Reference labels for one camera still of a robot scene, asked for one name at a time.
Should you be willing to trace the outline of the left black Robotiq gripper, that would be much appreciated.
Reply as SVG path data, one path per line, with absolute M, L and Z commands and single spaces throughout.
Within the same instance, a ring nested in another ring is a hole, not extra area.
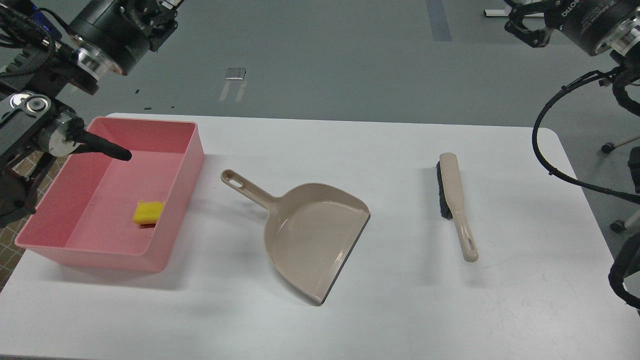
M 122 76 L 178 29 L 178 0 L 91 0 L 69 23 L 77 63 L 92 76 Z

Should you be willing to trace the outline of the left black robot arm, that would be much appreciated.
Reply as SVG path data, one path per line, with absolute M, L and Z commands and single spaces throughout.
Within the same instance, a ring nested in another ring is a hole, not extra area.
M 86 129 L 58 100 L 67 85 L 89 95 L 109 72 L 126 76 L 178 29 L 180 0 L 92 0 L 70 22 L 31 0 L 1 2 L 1 227 L 35 213 L 38 189 L 57 158 L 131 152 Z

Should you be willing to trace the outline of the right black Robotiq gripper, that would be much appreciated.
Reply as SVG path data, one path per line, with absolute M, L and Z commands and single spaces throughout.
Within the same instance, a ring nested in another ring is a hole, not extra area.
M 639 46 L 637 0 L 506 0 L 504 29 L 531 48 L 546 47 L 558 30 L 591 57 L 613 50 L 622 56 Z M 546 27 L 531 29 L 526 16 L 542 14 Z

